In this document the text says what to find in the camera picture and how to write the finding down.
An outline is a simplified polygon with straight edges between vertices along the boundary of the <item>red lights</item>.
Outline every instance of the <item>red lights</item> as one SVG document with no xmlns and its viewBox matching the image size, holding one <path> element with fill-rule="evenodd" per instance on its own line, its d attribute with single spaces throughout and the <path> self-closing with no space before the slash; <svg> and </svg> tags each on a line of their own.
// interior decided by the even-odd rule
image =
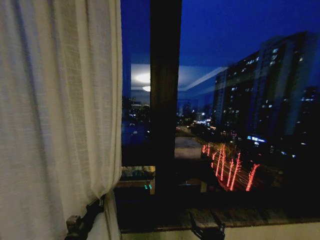
<svg viewBox="0 0 320 240">
<path fill-rule="evenodd" d="M 251 172 L 249 172 L 249 181 L 248 181 L 248 185 L 246 186 L 246 189 L 245 189 L 247 192 L 250 191 L 256 170 L 259 166 L 260 166 L 260 164 L 253 164 L 253 168 L 251 169 Z"/>
<path fill-rule="evenodd" d="M 207 151 L 207 145 L 203 145 L 201 151 L 204 154 Z"/>
<path fill-rule="evenodd" d="M 234 166 L 234 159 L 232 158 L 231 163 L 230 163 L 230 170 L 229 170 L 228 182 L 226 183 L 226 186 L 227 186 L 227 187 L 229 187 L 229 184 L 230 184 L 231 171 L 232 171 L 233 166 Z"/>
<path fill-rule="evenodd" d="M 237 159 L 236 159 L 235 170 L 234 170 L 234 174 L 233 174 L 233 178 L 232 178 L 232 183 L 231 183 L 230 191 L 233 191 L 233 190 L 234 190 L 234 184 L 235 184 L 237 172 L 238 172 L 240 169 L 241 169 L 241 162 L 240 162 L 240 152 L 239 152 L 239 153 L 238 153 L 238 157 L 237 157 Z"/>
<path fill-rule="evenodd" d="M 209 143 L 208 143 L 208 153 L 207 153 L 207 156 L 208 156 L 208 157 L 210 156 L 210 146 L 209 146 Z"/>
<path fill-rule="evenodd" d="M 225 166 L 225 161 L 226 161 L 226 149 L 225 149 L 225 144 L 223 144 L 223 147 L 222 147 L 222 166 L 221 166 L 220 181 L 223 181 L 223 180 L 224 180 L 224 166 Z"/>
<path fill-rule="evenodd" d="M 216 177 L 218 176 L 218 170 L 219 170 L 220 159 L 221 159 L 221 151 L 222 151 L 222 148 L 220 148 L 218 163 L 217 163 L 217 165 L 216 165 L 216 170 L 215 170 L 215 176 L 216 176 Z"/>
</svg>

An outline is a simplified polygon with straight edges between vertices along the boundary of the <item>night sky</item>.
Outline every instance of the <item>night sky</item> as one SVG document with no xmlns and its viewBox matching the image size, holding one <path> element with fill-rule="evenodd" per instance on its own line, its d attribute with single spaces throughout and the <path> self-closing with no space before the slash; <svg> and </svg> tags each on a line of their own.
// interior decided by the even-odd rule
<svg viewBox="0 0 320 240">
<path fill-rule="evenodd" d="M 133 64 L 149 63 L 149 5 L 150 0 L 121 1 L 122 37 Z M 183 0 L 180 65 L 227 66 L 271 37 L 302 31 L 320 33 L 320 0 Z M 310 85 L 320 85 L 318 66 L 319 47 Z"/>
</svg>

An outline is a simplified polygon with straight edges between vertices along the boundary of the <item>window frame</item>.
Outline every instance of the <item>window frame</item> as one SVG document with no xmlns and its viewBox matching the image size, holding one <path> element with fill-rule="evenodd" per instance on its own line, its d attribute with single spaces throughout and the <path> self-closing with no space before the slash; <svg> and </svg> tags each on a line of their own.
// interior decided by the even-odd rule
<svg viewBox="0 0 320 240">
<path fill-rule="evenodd" d="M 181 161 L 175 160 L 176 108 L 178 99 L 178 76 L 180 57 L 180 33 L 182 0 L 150 1 L 150 130 L 151 146 L 146 149 L 141 165 L 155 165 L 155 197 L 172 198 L 177 187 L 174 181 Z M 137 166 L 137 161 L 130 164 Z M 314 185 L 299 189 L 268 189 L 264 192 L 207 192 L 201 197 L 187 200 L 193 206 L 222 206 L 258 204 L 260 206 L 287 206 L 290 203 L 313 205 L 317 198 L 311 197 Z"/>
</svg>

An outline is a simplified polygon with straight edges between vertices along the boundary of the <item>window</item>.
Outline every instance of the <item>window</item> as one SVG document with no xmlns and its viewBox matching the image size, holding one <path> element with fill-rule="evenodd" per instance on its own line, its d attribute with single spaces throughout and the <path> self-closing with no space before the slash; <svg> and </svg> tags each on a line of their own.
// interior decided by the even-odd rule
<svg viewBox="0 0 320 240">
<path fill-rule="evenodd" d="M 228 12 L 234 8 L 236 16 L 221 11 L 222 6 Z M 208 166 L 226 191 L 286 188 L 296 183 L 298 176 L 291 156 L 297 163 L 307 151 L 301 147 L 301 142 L 306 143 L 301 139 L 307 138 L 301 136 L 308 126 L 297 127 L 297 121 L 302 124 L 304 105 L 314 102 L 304 91 L 316 82 L 314 77 L 313 83 L 307 83 L 315 66 L 314 55 L 308 55 L 307 62 L 294 54 L 316 51 L 316 34 L 307 30 L 318 30 L 311 18 L 307 20 L 305 7 L 296 12 L 295 6 L 252 1 L 242 2 L 241 11 L 237 7 L 227 2 L 220 2 L 219 8 L 215 1 L 202 5 L 183 2 L 177 100 L 177 111 L 183 117 L 177 125 L 175 158 L 212 163 Z M 246 11 L 261 22 L 247 20 Z M 269 19 L 268 14 L 278 18 Z M 292 30 L 290 26 L 301 21 L 297 16 L 305 19 L 304 25 Z M 281 26 L 281 31 L 263 25 L 267 18 Z M 259 34 L 255 35 L 252 24 Z M 240 38 L 234 37 L 236 29 Z M 238 154 L 241 172 L 231 186 L 228 178 L 235 172 Z M 271 169 L 283 173 L 279 182 Z"/>
</svg>

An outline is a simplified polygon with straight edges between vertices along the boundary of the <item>dark window mullion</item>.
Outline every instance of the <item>dark window mullion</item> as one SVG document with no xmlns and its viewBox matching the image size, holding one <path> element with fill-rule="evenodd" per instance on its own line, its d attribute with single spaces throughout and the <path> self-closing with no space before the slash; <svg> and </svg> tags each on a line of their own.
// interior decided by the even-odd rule
<svg viewBox="0 0 320 240">
<path fill-rule="evenodd" d="M 150 124 L 156 194 L 172 190 L 182 0 L 150 1 Z"/>
</svg>

